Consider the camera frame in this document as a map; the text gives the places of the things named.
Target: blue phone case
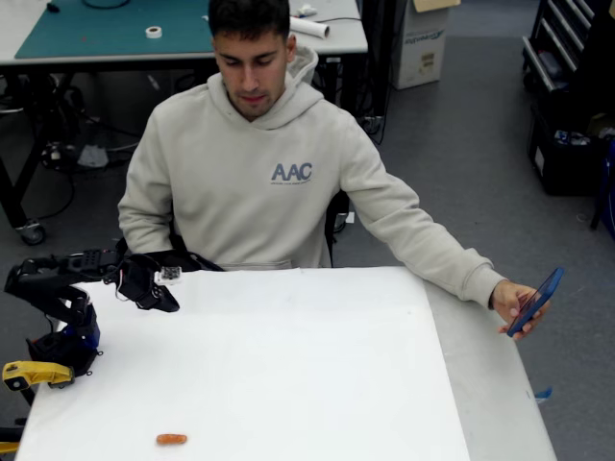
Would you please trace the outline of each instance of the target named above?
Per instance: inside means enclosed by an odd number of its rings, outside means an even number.
[[[536,313],[536,311],[540,309],[540,307],[542,307],[553,295],[555,288],[559,285],[559,281],[563,275],[564,270],[561,267],[558,267],[553,271],[549,278],[546,279],[542,285],[540,285],[540,288],[538,288],[533,296],[529,298],[525,304],[523,304],[523,307],[521,307],[519,315],[508,329],[508,336],[512,337],[516,332],[521,331],[523,325],[531,320],[531,317]]]

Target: eyebrow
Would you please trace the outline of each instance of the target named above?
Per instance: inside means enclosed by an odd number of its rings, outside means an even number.
[[[258,56],[256,56],[256,57],[254,58],[254,60],[255,60],[255,61],[257,61],[257,60],[263,60],[263,59],[265,59],[265,58],[270,58],[270,57],[272,57],[273,55],[275,55],[275,54],[277,54],[277,53],[278,53],[278,51],[270,51],[270,52],[268,52],[268,53],[263,53],[262,55],[258,55]],[[225,55],[224,53],[220,53],[220,56],[221,56],[222,58],[224,58],[225,60],[231,60],[231,61],[238,61],[238,62],[241,62],[241,60],[240,60],[240,59],[238,59],[238,58],[236,58],[235,56]]]

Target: cardboard box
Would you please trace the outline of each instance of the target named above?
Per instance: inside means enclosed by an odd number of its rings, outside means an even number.
[[[397,89],[440,80],[449,8],[461,0],[407,0],[393,50],[391,83]]]

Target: robotic arm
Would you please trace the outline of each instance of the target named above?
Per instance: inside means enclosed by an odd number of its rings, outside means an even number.
[[[100,330],[87,293],[72,285],[115,283],[117,292],[140,309],[175,312],[180,308],[177,301],[166,287],[154,282],[160,273],[169,273],[165,269],[148,255],[122,257],[115,251],[88,250],[78,255],[26,259],[11,269],[5,291],[66,323],[61,331],[27,340],[32,359],[61,364],[72,368],[74,376],[82,376],[98,354]],[[27,387],[24,379],[12,389]]]

